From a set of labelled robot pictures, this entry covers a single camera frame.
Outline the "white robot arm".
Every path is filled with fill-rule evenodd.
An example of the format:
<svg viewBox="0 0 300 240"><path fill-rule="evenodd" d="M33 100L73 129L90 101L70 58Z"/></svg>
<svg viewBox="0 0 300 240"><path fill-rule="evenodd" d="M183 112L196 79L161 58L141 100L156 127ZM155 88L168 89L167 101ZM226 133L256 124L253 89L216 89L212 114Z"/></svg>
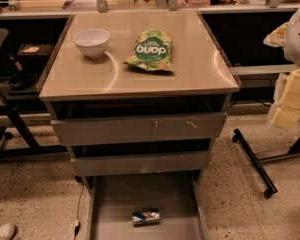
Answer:
<svg viewBox="0 0 300 240"><path fill-rule="evenodd" d="M286 60L297 65L287 76L277 79L270 123L289 128L300 119L300 8L290 20L272 31L263 40L270 47L281 47Z"/></svg>

